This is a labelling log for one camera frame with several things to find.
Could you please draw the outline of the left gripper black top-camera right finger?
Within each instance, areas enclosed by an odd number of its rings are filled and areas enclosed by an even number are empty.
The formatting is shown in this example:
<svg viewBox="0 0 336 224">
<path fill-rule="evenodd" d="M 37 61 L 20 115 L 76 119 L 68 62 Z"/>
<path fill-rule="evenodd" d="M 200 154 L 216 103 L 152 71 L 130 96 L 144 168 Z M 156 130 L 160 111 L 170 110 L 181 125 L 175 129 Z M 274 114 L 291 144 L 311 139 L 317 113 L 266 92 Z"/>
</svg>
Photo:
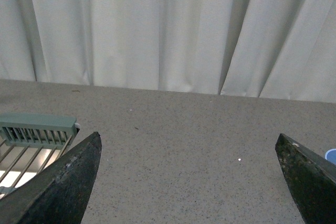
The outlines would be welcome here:
<svg viewBox="0 0 336 224">
<path fill-rule="evenodd" d="M 335 164 L 282 133 L 275 151 L 304 222 L 335 223 Z"/>
</svg>

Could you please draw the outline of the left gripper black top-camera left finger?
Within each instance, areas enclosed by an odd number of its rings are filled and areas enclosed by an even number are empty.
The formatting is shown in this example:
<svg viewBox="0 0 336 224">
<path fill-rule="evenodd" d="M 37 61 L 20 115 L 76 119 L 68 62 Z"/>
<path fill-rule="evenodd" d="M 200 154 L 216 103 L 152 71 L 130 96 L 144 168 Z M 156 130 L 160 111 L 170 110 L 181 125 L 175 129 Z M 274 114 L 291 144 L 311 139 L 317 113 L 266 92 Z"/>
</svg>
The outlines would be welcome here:
<svg viewBox="0 0 336 224">
<path fill-rule="evenodd" d="M 81 223 L 102 151 L 94 132 L 1 199 L 1 223 Z"/>
</svg>

